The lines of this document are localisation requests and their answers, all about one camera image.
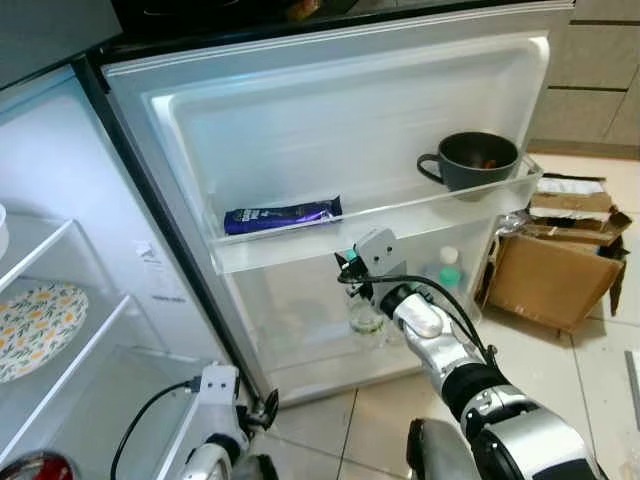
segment purple wrapper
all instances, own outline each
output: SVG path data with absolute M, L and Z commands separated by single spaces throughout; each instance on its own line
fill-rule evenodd
M 340 196 L 333 200 L 303 203 L 291 207 L 240 208 L 224 216 L 224 231 L 228 235 L 286 227 L 342 215 Z

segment black mug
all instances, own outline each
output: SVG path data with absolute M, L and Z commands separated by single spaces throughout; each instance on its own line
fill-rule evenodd
M 462 132 L 440 142 L 438 154 L 418 158 L 418 170 L 449 190 L 463 190 L 506 179 L 516 165 L 518 148 L 506 138 L 484 132 Z M 440 175 L 422 164 L 438 162 Z

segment green bottle cap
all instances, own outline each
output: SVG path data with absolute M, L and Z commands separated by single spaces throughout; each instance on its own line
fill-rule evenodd
M 443 267 L 440 270 L 440 283 L 446 288 L 457 288 L 460 284 L 460 272 L 453 267 Z

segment robotic hand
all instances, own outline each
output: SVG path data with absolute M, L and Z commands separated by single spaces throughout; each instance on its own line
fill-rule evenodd
M 479 474 L 483 480 L 606 479 L 580 435 L 502 375 L 493 350 L 484 347 L 455 298 L 435 282 L 406 275 L 406 262 L 391 230 L 371 232 L 354 251 L 356 257 L 350 261 L 336 254 L 341 268 L 338 281 L 349 285 L 349 295 L 367 299 L 404 333 L 470 443 L 477 471 L 443 478 L 472 480 Z M 426 283 L 440 291 L 466 325 L 408 282 Z M 454 323 L 471 344 L 458 339 Z M 424 433 L 414 421 L 407 459 L 420 480 L 433 479 L 425 469 L 430 455 Z

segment floral plate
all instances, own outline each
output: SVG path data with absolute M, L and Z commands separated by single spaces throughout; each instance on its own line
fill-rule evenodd
M 87 295 L 70 283 L 49 283 L 0 303 L 0 383 L 30 373 L 75 337 L 87 316 Z

